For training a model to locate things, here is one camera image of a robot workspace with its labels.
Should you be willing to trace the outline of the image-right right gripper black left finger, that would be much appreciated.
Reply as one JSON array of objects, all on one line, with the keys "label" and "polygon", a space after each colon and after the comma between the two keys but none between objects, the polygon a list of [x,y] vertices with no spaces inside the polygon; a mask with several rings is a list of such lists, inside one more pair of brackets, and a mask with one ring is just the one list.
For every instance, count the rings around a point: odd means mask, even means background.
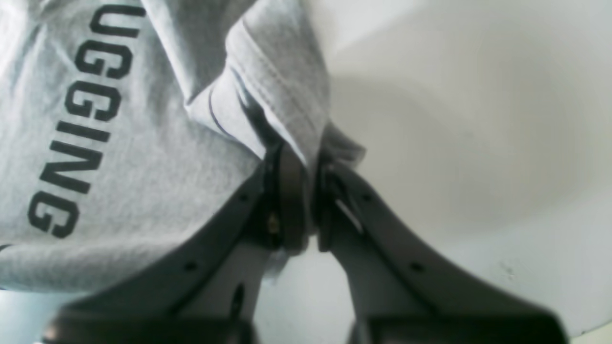
[{"label": "image-right right gripper black left finger", "polygon": [[63,306],[45,344],[257,344],[259,289],[308,242],[302,163],[275,144],[256,172],[180,247],[138,274]]}]

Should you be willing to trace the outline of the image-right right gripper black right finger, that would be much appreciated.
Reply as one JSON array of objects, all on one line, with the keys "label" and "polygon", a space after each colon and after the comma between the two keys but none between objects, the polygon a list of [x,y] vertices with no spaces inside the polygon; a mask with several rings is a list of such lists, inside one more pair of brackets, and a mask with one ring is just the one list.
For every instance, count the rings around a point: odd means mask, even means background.
[{"label": "image-right right gripper black right finger", "polygon": [[557,316],[453,264],[356,172],[321,166],[319,246],[344,269],[350,344],[566,344]]}]

